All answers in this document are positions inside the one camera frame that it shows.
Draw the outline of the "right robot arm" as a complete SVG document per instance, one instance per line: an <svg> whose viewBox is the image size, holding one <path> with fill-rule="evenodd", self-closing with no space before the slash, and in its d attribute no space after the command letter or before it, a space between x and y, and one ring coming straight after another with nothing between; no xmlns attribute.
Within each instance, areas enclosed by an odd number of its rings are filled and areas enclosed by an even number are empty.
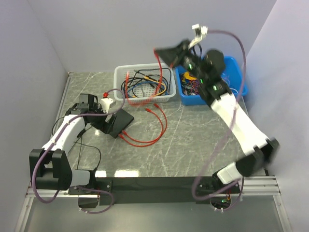
<svg viewBox="0 0 309 232"><path fill-rule="evenodd" d="M245 155L213 174L216 192L225 192L229 183L249 177L271 163L279 142L255 126L222 79L225 62L221 51L210 49L201 58L192 52L189 41L183 40L175 47L156 48L154 54L171 68L181 65L198 80L201 99L229 126Z"/></svg>

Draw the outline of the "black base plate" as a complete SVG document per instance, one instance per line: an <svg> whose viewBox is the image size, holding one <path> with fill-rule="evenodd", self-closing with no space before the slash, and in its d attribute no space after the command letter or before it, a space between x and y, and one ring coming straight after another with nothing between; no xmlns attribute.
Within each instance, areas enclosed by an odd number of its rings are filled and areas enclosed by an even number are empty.
<svg viewBox="0 0 309 232"><path fill-rule="evenodd" d="M96 177L90 184L69 188L68 194L79 196L81 208L93 208L89 198L96 198L100 206L130 203L204 203L220 194L239 194L237 183L228 187L212 176L202 177L193 187L194 176L183 177Z"/></svg>

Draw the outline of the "white plastic basket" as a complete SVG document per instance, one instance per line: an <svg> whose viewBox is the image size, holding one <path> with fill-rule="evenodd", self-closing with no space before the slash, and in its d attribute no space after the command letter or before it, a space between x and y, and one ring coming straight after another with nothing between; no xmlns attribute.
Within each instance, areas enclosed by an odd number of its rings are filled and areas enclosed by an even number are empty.
<svg viewBox="0 0 309 232"><path fill-rule="evenodd" d="M121 101L123 96L130 104L149 100L167 102L176 94L175 77L171 68L162 64L136 64L118 66L114 70L113 87L123 91L114 93Z"/></svg>

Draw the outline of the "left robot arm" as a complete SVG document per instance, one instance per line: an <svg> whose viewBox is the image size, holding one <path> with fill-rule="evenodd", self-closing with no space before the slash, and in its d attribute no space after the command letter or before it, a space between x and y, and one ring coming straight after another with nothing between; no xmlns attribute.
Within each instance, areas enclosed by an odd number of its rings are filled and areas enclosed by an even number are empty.
<svg viewBox="0 0 309 232"><path fill-rule="evenodd" d="M29 155L31 185L34 189L67 190L80 186L86 194L96 191L93 171L71 168L67 154L77 136L87 124L105 134L110 134L116 112L110 112L114 100L104 93L102 99L91 94L81 94L79 102L70 108L52 138Z"/></svg>

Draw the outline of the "blue plastic bin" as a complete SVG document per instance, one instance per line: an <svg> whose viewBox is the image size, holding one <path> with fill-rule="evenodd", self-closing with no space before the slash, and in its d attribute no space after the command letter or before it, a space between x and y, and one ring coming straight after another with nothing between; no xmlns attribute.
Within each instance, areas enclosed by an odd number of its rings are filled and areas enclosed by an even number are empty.
<svg viewBox="0 0 309 232"><path fill-rule="evenodd" d="M232 93L237 96L241 82L242 72L237 61L231 56L224 56L225 70L221 78L227 83ZM205 105L198 94L199 81L191 76L182 66L175 68L177 87L183 105Z"/></svg>

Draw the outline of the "aluminium rail frame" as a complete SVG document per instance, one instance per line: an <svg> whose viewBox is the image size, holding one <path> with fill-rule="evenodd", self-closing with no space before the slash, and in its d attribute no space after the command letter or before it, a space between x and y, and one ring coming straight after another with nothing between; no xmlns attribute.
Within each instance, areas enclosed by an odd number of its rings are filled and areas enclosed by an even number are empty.
<svg viewBox="0 0 309 232"><path fill-rule="evenodd" d="M19 232L289 232L291 226L273 176L247 178L231 188L233 208L216 206L223 195L196 201L194 175L226 127L206 105L164 103L175 115L168 124L167 144L134 150L102 133L85 135L86 164L103 154L99 195L81 189L61 191L50 207L32 191L26 196Z"/></svg>

